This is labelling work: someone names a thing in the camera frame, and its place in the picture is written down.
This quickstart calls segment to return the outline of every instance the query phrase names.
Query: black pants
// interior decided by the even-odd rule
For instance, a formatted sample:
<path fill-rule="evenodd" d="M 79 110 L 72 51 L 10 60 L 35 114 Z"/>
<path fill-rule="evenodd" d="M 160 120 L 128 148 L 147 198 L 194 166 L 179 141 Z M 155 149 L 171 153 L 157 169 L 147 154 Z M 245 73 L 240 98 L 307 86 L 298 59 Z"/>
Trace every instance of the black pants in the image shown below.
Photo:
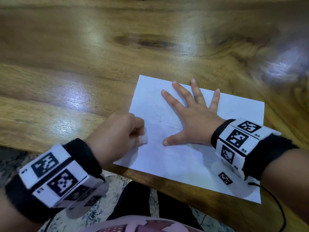
<path fill-rule="evenodd" d="M 150 188 L 137 182 L 130 182 L 122 191 L 112 214 L 107 218 L 114 220 L 128 215 L 150 216 Z M 170 196 L 157 192 L 160 218 L 180 222 L 203 230 L 192 214 L 190 207 Z"/>

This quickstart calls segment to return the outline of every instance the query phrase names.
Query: wooden table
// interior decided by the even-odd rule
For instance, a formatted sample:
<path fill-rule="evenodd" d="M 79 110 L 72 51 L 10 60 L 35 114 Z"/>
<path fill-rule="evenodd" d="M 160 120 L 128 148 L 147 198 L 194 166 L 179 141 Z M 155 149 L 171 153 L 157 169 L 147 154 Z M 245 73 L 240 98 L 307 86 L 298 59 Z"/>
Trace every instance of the wooden table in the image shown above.
<path fill-rule="evenodd" d="M 0 0 L 0 145 L 44 152 L 128 111 L 139 74 L 265 102 L 309 147 L 307 0 Z M 278 231 L 262 204 L 119 166 L 242 231 Z M 287 207 L 286 231 L 308 231 Z"/>

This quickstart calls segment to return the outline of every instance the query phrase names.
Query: speckled floor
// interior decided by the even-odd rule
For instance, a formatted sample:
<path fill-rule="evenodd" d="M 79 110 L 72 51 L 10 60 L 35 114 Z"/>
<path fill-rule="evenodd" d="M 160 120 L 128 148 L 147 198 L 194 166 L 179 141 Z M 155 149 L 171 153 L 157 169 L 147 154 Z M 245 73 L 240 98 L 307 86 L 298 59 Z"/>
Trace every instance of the speckled floor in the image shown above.
<path fill-rule="evenodd" d="M 21 166 L 33 158 L 34 156 L 29 156 L 26 152 L 0 147 L 0 187 L 5 186 L 10 177 L 17 173 Z M 84 227 L 106 220 L 113 211 L 123 188 L 130 181 L 115 174 L 108 178 L 110 180 L 110 188 L 106 197 L 99 200 L 86 215 L 78 219 L 68 219 L 62 211 L 56 215 L 47 231 L 78 232 Z M 151 190 L 149 204 L 151 216 L 159 217 L 158 198 L 154 189 Z M 201 223 L 205 214 L 195 208 L 192 208 L 192 212 L 197 221 Z M 233 229 L 210 216 L 205 217 L 202 227 L 204 230 L 211 232 L 234 232 Z"/>

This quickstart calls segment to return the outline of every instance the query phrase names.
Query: sheet of paper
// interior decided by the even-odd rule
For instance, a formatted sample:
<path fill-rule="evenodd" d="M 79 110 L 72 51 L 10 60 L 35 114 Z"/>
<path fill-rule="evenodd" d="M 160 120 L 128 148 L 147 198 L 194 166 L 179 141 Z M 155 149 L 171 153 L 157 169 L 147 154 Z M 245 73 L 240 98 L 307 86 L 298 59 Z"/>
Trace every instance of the sheet of paper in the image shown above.
<path fill-rule="evenodd" d="M 191 92 L 190 86 L 182 86 Z M 148 144 L 132 151 L 114 164 L 234 195 L 211 172 L 211 165 L 219 160 L 214 148 L 198 144 L 163 146 L 163 139 L 181 131 L 183 126 L 179 117 L 161 96 L 162 89 L 185 105 L 183 98 L 173 89 L 172 82 L 140 75 L 129 112 L 145 120 Z M 207 89 L 201 91 L 209 106 L 214 92 Z M 243 117 L 263 124 L 264 102 L 221 93 L 218 115 L 224 119 Z M 244 199 L 261 203 L 259 188 Z"/>

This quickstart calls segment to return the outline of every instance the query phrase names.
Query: black cable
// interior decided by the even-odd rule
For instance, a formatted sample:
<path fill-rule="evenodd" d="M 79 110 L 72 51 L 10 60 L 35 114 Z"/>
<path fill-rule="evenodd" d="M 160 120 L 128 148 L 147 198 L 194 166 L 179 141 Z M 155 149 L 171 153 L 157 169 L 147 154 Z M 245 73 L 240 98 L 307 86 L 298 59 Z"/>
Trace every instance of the black cable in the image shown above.
<path fill-rule="evenodd" d="M 200 226 L 202 226 L 202 224 L 203 224 L 204 219 L 205 219 L 205 217 L 206 217 L 206 216 L 207 216 L 207 215 L 205 214 L 205 216 L 204 216 L 204 218 L 203 218 L 202 222 L 200 223 Z"/>
<path fill-rule="evenodd" d="M 285 228 L 286 228 L 286 216 L 284 214 L 284 211 L 283 211 L 283 208 L 281 207 L 281 204 L 279 203 L 279 201 L 277 200 L 277 198 L 269 191 L 267 190 L 265 187 L 259 185 L 259 184 L 256 184 L 254 182 L 249 182 L 248 185 L 250 186 L 257 186 L 257 187 L 260 187 L 261 189 L 263 189 L 264 191 L 266 191 L 277 203 L 277 205 L 279 206 L 280 208 L 280 211 L 282 213 L 282 217 L 283 217 L 283 225 L 282 227 L 280 228 L 279 232 L 282 232 Z"/>
<path fill-rule="evenodd" d="M 49 221 L 48 221 L 48 223 L 47 223 L 47 225 L 46 225 L 46 227 L 45 227 L 45 229 L 44 229 L 44 232 L 47 232 L 48 227 L 50 226 L 50 223 L 52 223 L 52 220 L 53 220 L 54 218 L 55 218 L 55 216 L 53 216 L 52 218 L 49 219 Z"/>

